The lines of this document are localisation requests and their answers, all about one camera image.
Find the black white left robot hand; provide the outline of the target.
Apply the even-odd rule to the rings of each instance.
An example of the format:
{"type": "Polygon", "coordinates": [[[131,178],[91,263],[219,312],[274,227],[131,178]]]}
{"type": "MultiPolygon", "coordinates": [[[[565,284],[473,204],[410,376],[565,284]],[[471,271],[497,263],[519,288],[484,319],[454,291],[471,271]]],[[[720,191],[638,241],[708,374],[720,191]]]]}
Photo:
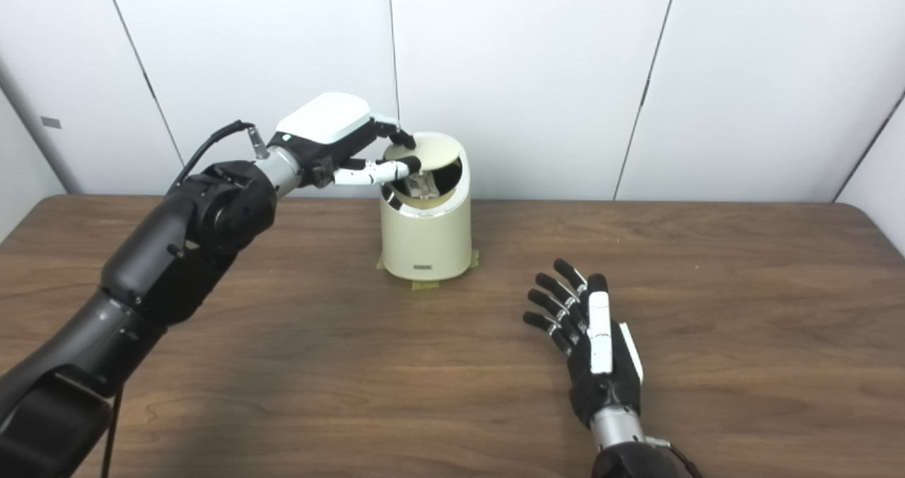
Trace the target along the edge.
{"type": "Polygon", "coordinates": [[[387,184],[421,172],[416,139],[397,119],[373,114],[364,99],[348,93],[323,93],[304,104],[277,124],[269,147],[288,155],[297,188],[387,184]],[[389,139],[405,155],[356,157],[376,139],[389,139]]]}

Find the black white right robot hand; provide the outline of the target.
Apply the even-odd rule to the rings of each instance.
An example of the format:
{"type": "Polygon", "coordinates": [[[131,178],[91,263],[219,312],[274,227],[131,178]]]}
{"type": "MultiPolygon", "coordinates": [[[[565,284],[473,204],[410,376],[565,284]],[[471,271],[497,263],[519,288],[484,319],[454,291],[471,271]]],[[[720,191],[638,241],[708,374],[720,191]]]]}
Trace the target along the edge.
{"type": "Polygon", "coordinates": [[[522,320],[565,356],[574,414],[585,426],[609,407],[640,414],[646,376],[630,327],[615,317],[607,278],[584,275],[562,258],[553,268],[556,277],[537,273],[527,292],[541,311],[526,311],[522,320]]]}

